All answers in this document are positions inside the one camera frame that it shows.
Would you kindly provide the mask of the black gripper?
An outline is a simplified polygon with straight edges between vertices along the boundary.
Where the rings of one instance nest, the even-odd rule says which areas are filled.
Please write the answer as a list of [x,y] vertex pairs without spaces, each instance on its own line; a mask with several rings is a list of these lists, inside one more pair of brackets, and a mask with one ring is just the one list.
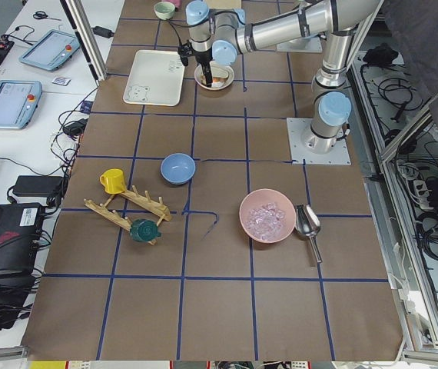
[[203,78],[202,83],[205,86],[212,86],[213,75],[211,71],[210,62],[212,61],[212,49],[209,48],[206,51],[195,51],[194,56],[199,65],[201,65]]

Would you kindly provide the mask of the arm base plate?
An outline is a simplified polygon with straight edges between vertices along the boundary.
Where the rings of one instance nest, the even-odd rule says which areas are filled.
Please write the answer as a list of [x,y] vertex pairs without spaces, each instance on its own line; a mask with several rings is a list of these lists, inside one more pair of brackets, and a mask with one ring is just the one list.
[[351,165],[347,141],[320,138],[311,130],[312,118],[287,118],[290,156],[294,164]]
[[276,45],[278,52],[298,52],[298,53],[318,53],[320,54],[323,49],[320,38],[310,36],[308,38],[296,38],[287,42],[282,42]]

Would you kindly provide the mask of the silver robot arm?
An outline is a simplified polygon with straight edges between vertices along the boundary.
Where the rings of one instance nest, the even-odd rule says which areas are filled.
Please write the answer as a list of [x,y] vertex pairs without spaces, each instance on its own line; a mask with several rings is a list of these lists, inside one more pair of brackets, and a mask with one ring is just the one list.
[[211,86],[212,61],[231,65],[238,55],[324,33],[324,57],[312,82],[318,97],[345,84],[350,53],[358,49],[354,41],[358,26],[375,15],[381,5],[381,1],[310,1],[289,12],[248,23],[242,9],[210,9],[204,1],[192,1],[186,7],[190,39],[180,44],[178,54],[184,65],[194,57],[202,67],[206,86]]

